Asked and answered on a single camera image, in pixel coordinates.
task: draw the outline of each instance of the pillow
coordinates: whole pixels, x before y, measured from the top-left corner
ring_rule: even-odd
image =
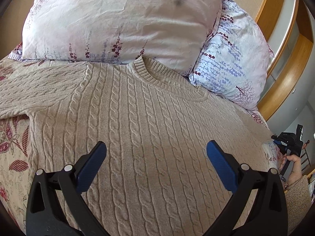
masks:
[[[234,0],[222,0],[218,31],[205,42],[189,80],[256,110],[270,56],[272,51],[255,21]]]
[[[188,76],[221,0],[35,0],[23,59],[127,64],[152,57]]]

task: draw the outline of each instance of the sweater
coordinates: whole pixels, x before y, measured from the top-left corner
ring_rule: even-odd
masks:
[[[301,177],[284,191],[288,209],[288,235],[298,226],[311,207],[308,179]]]
[[[231,197],[207,158],[212,139],[239,163],[269,169],[261,149],[268,129],[152,59],[14,74],[0,82],[0,119],[30,118],[28,190],[38,168],[61,170],[103,141],[107,157],[82,196],[112,236],[202,235]]]

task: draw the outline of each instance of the handheld device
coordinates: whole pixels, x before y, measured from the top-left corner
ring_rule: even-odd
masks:
[[[271,136],[274,139],[274,143],[280,148],[280,152],[283,155],[292,155],[300,157],[302,152],[302,134],[303,134],[303,126],[298,124],[296,128],[296,133],[288,133],[282,132],[279,136],[273,135]],[[286,159],[286,162],[280,171],[279,175],[283,182],[287,182],[288,178],[292,172],[294,165],[294,161],[289,161]]]

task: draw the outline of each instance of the hand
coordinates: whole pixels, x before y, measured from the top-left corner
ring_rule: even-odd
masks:
[[[301,158],[300,157],[296,156],[295,154],[288,155],[288,156],[285,154],[283,159],[282,159],[280,171],[282,170],[282,168],[286,162],[286,160],[285,160],[286,158],[288,160],[294,161],[293,169],[292,169],[292,172],[291,172],[289,179],[288,179],[288,182],[287,182],[288,186],[290,186],[302,177],[302,165],[301,165]]]

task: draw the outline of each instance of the ribbed collar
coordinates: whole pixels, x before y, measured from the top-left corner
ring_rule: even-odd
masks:
[[[207,99],[206,89],[193,86],[184,77],[152,58],[141,56],[129,65],[141,81],[156,89],[195,102]]]

